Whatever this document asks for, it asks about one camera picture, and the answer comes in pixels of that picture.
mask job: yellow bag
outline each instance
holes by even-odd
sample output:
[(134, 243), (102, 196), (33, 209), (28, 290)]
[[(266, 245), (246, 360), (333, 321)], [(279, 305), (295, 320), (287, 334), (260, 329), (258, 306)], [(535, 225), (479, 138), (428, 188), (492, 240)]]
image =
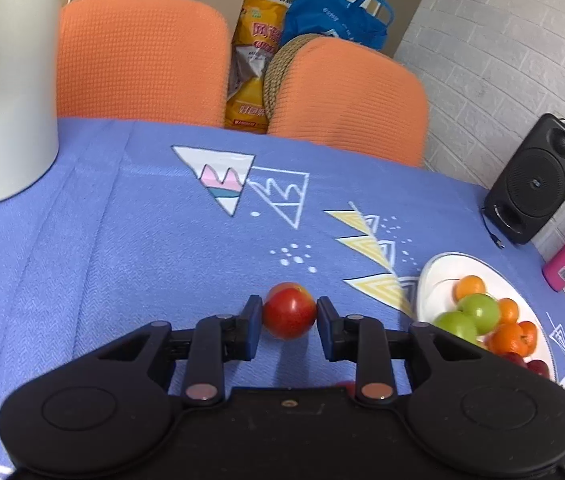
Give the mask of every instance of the yellow bag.
[(278, 51), (287, 6), (271, 0), (245, 0), (234, 35), (225, 127), (267, 133), (262, 80)]

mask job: black speaker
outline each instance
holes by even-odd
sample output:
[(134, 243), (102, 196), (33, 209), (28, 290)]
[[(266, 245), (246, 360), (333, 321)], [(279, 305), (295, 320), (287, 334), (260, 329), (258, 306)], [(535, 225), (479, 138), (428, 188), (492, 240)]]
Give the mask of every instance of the black speaker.
[(516, 244), (536, 235), (565, 201), (565, 121), (544, 114), (485, 198), (485, 215)]

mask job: blue tablecloth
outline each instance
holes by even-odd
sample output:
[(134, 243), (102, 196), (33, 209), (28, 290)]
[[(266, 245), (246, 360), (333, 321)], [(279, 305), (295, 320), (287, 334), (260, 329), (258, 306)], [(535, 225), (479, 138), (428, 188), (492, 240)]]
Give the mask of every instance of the blue tablecloth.
[[(405, 314), (373, 298), (387, 293), (386, 263), (410, 294), (427, 260), (445, 251), (473, 254), (510, 280), (550, 337), (565, 386), (565, 296), (545, 283), (533, 246), (496, 248), (478, 213), (484, 195), (441, 174), (305, 142), (62, 120), (54, 166), (0, 203), (0, 404), (25, 381), (151, 320), (191, 328), (239, 312), (279, 282), (329, 295), (341, 314), (405, 328)], [(229, 386), (353, 377), (353, 365), (324, 359), (315, 328), (288, 343), (263, 334), (256, 359), (226, 371)], [(0, 444), (0, 477), (9, 466)]]

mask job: barcode sticker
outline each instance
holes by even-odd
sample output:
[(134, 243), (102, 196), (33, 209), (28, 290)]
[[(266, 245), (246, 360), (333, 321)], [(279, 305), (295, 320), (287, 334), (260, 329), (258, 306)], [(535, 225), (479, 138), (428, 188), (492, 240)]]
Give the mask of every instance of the barcode sticker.
[(565, 282), (565, 267), (562, 267), (562, 268), (558, 271), (558, 275), (563, 279), (563, 282)]

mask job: chair backrest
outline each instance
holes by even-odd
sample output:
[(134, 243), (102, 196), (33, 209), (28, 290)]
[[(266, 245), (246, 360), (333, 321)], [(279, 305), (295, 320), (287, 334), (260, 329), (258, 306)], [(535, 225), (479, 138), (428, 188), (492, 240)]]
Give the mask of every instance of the chair backrest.
[(192, 0), (75, 0), (62, 9), (58, 115), (222, 126), (230, 34)]
[(422, 164), (427, 97), (411, 72), (351, 41), (317, 38), (294, 57), (269, 134)]

